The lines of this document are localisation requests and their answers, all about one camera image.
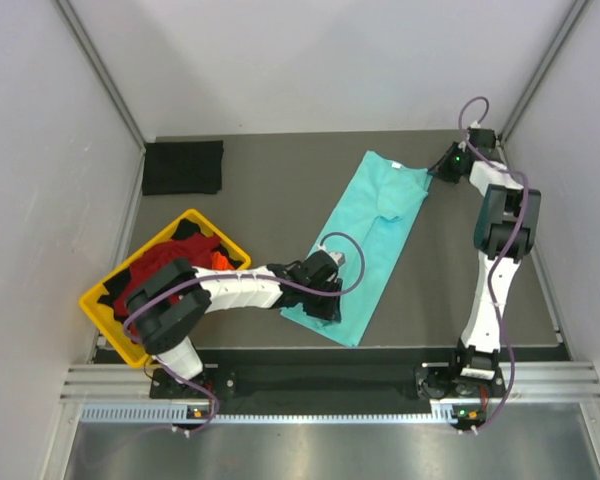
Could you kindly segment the teal t shirt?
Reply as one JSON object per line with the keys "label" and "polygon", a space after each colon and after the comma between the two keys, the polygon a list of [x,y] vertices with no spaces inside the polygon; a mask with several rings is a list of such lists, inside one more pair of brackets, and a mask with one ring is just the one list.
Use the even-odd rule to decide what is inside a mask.
{"label": "teal t shirt", "polygon": [[333,232],[351,236],[365,259],[362,280],[340,298],[341,320],[327,323],[300,306],[281,315],[340,345],[357,346],[374,314],[406,244],[431,177],[425,168],[408,168],[368,151],[332,211],[319,239]]}

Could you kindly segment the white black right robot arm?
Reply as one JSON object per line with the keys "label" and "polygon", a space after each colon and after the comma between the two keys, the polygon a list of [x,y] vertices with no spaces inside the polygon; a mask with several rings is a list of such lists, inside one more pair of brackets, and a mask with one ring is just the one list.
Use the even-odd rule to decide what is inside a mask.
{"label": "white black right robot arm", "polygon": [[473,123],[465,140],[452,143],[428,170],[446,183],[466,179],[482,197],[473,235],[479,263],[474,301],[454,365],[446,372],[449,388],[461,396],[496,377],[509,290],[534,246],[541,205],[541,193],[529,186],[526,175],[493,156],[497,146],[493,130]]}

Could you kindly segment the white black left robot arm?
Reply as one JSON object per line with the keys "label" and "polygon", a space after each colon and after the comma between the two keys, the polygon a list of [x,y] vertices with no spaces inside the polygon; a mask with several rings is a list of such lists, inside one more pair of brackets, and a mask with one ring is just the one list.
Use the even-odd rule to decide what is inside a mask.
{"label": "white black left robot arm", "polygon": [[236,308],[300,306],[320,320],[341,319],[341,252],[318,249],[302,261],[256,269],[218,271],[192,266],[183,257],[153,274],[125,299],[125,328],[145,352],[173,372],[172,384],[185,396],[206,387],[207,374],[190,332],[212,312]]}

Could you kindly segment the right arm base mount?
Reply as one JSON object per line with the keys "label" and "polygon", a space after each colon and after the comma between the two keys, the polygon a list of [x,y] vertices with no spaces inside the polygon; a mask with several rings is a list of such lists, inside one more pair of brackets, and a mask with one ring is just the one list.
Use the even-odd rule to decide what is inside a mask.
{"label": "right arm base mount", "polygon": [[506,386],[501,372],[494,380],[461,377],[448,363],[422,363],[414,368],[416,391],[427,400],[500,398]]}

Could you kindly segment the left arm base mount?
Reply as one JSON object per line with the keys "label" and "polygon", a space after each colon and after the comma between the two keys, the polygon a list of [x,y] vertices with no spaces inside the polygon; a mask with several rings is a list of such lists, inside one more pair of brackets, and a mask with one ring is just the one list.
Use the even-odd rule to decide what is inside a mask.
{"label": "left arm base mount", "polygon": [[153,400],[210,399],[209,393],[215,393],[214,380],[205,373],[191,380],[191,383],[204,389],[201,391],[175,379],[152,358],[144,361],[142,371],[149,379],[149,398]]}

